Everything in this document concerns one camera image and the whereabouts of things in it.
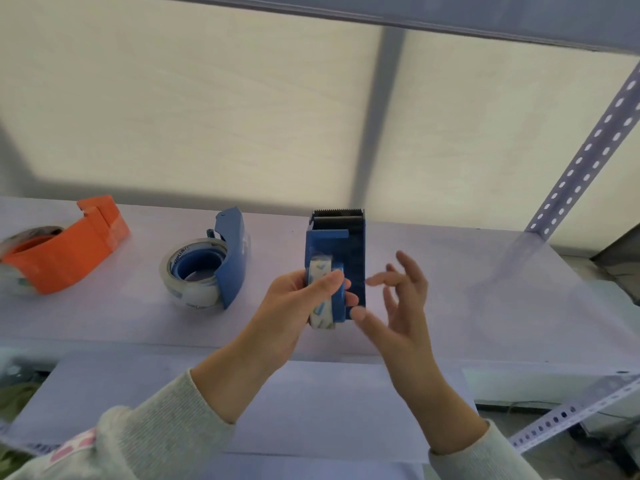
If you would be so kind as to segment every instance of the blue tape dispenser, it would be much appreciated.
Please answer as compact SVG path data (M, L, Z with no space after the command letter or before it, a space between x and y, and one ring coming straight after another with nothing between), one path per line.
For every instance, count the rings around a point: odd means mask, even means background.
M363 209L315 210L309 218L305 268L311 284L335 269L351 281L349 291L366 306L364 285L365 218ZM344 285L309 315L313 328L335 328L349 316Z
M242 288L249 252L242 212L233 207L218 213L215 231L208 229L206 238L169 252L160 263L160 276L177 303L226 309Z

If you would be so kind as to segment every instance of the person's left hand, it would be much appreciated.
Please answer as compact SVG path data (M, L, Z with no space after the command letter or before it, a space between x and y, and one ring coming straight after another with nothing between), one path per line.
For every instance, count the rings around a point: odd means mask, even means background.
M332 271L306 285L306 271L301 269L276 278L269 287L262 304L237 338L247 353L258 354L273 370L281 368L291 357L300 333L313 309L340 289L348 289L351 282L340 270ZM356 306L358 297L345 292L346 306Z

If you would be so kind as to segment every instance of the orange tape dispenser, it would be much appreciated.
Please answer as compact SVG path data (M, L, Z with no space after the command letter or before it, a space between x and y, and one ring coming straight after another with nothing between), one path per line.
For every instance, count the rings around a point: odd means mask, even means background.
M84 217L64 229L28 229L0 244L0 280L16 294L49 294L91 273L130 234L110 195L77 202Z

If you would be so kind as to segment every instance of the person's right hand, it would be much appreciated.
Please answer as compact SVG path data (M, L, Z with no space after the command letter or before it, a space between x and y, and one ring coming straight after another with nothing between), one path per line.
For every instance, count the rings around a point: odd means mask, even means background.
M402 251L396 253L405 273L387 265L386 272L366 279L382 291L388 325L362 306L351 309L351 318L378 348L391 381L411 410L424 407L441 389L444 379L433 359L424 316L428 282L416 262ZM398 302L393 297L395 288Z

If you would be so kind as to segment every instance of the ribbed cuff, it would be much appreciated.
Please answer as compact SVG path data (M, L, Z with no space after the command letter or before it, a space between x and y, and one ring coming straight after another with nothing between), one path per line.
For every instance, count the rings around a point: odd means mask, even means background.
M123 460L139 480L185 478L229 443L235 426L213 412L189 371L127 417L114 415L111 427Z
M429 451L429 461L441 480L540 480L492 421L489 430L468 448L449 455Z

